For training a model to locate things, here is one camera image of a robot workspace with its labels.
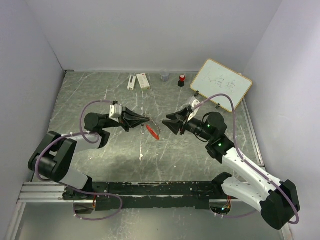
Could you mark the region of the red handled metal key holder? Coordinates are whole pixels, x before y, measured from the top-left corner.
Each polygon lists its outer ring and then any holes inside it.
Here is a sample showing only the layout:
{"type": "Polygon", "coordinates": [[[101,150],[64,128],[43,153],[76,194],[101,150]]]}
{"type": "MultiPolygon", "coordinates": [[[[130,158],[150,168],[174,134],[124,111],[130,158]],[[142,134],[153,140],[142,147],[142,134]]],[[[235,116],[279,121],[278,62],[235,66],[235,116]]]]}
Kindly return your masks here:
{"type": "Polygon", "coordinates": [[[152,120],[148,121],[146,124],[146,129],[148,130],[148,132],[156,139],[159,140],[160,139],[160,133],[161,133],[161,129],[160,127],[152,120]]]}

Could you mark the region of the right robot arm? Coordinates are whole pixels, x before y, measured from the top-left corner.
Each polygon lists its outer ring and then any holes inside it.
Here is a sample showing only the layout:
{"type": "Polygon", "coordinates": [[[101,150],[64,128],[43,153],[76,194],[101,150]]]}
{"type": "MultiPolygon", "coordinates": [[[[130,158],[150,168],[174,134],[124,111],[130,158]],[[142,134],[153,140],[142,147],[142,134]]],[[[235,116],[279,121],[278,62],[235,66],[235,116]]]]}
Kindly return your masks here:
{"type": "Polygon", "coordinates": [[[246,183],[230,174],[220,174],[221,181],[212,186],[218,199],[226,195],[237,198],[260,212],[264,221],[273,229],[280,230],[298,219],[300,202],[296,185],[289,179],[282,181],[267,173],[237,148],[225,134],[227,125],[218,112],[205,114],[202,120],[193,116],[190,108],[168,114],[162,123],[175,135],[189,132],[206,142],[211,158],[227,165],[246,183]]]}

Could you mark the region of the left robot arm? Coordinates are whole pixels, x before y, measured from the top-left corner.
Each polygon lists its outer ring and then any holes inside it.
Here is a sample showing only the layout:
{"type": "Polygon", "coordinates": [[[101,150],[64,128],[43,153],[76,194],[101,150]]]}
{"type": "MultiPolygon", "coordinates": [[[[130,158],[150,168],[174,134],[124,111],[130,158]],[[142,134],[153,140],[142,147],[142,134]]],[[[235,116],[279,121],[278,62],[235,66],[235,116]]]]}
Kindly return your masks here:
{"type": "Polygon", "coordinates": [[[89,199],[94,192],[93,180],[71,168],[75,153],[101,149],[109,141],[107,128],[123,128],[126,132],[150,121],[122,105],[111,105],[109,114],[88,113],[84,118],[83,133],[59,134],[48,132],[31,156],[28,169],[38,177],[75,189],[81,199],[89,199]]]}

